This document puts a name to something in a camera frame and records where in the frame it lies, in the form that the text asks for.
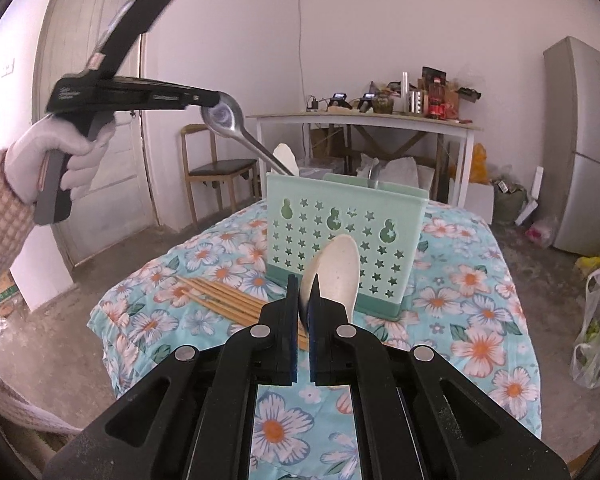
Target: wooden chair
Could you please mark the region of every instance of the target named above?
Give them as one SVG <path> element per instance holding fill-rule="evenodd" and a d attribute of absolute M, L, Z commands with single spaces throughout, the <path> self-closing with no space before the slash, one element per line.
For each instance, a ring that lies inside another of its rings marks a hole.
<path fill-rule="evenodd" d="M 187 157 L 187 136 L 205 130 L 209 132 L 209 140 L 211 142 L 211 163 L 190 170 L 189 159 Z M 207 182 L 211 182 L 212 187 L 216 190 L 216 199 L 218 200 L 220 211 L 224 209 L 224 206 L 222 206 L 222 190 L 220 184 L 223 182 L 227 183 L 229 188 L 229 200 L 231 201 L 231 212 L 235 213 L 238 210 L 238 207 L 235 201 L 234 178 L 240 175 L 244 180 L 247 180 L 249 178 L 249 172 L 251 171 L 251 193 L 254 198 L 257 198 L 256 159 L 234 158 L 230 160 L 218 160 L 216 136 L 204 124 L 187 124 L 187 126 L 180 130 L 180 140 L 182 142 L 182 169 L 184 170 L 184 182 L 187 186 L 187 197 L 189 199 L 191 217 L 196 227 L 198 226 L 198 217 L 196 216 L 196 207 L 193 202 L 193 193 L 191 192 L 191 184 L 193 182 L 202 182 L 205 185 Z"/>

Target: black cushion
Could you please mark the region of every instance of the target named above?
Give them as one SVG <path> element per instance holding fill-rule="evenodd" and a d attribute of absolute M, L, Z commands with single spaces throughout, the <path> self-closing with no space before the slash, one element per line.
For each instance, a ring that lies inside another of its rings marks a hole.
<path fill-rule="evenodd" d="M 256 163 L 255 158 L 234 158 L 232 160 L 218 160 L 189 171 L 190 176 L 231 175 L 240 173 Z"/>

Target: green utensil holder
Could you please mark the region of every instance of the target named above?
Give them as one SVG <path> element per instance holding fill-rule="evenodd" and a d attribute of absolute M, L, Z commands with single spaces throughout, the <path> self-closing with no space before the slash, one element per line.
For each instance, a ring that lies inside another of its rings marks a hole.
<path fill-rule="evenodd" d="M 362 178 L 327 174 L 324 180 L 267 175 L 267 277 L 286 285 L 339 234 L 360 251 L 356 310 L 396 320 L 416 254 L 427 192 Z"/>

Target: orange plastic bag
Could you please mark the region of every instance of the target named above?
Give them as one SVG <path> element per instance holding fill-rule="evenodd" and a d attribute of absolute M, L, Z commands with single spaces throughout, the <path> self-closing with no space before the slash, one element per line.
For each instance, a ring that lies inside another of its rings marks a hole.
<path fill-rule="evenodd" d="M 449 176 L 456 179 L 456 166 L 449 166 Z M 489 175 L 487 174 L 487 150 L 480 142 L 474 146 L 474 156 L 471 159 L 471 172 L 469 173 L 469 182 L 476 184 L 488 184 Z"/>

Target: silver screw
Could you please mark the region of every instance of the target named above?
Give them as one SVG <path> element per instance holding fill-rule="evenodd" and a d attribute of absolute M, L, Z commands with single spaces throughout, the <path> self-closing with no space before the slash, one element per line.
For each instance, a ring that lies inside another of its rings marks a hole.
<path fill-rule="evenodd" d="M 336 329 L 336 334 L 340 337 L 353 337 L 356 335 L 356 327 L 353 325 L 340 325 Z"/>
<path fill-rule="evenodd" d="M 196 355 L 196 349 L 193 346 L 184 345 L 176 349 L 176 359 L 178 361 L 191 361 Z"/>
<path fill-rule="evenodd" d="M 271 333 L 267 325 L 256 325 L 251 327 L 251 335 L 254 337 L 266 337 Z"/>
<path fill-rule="evenodd" d="M 434 353 L 433 350 L 428 346 L 418 346 L 413 351 L 413 356 L 418 361 L 431 361 L 433 359 Z"/>

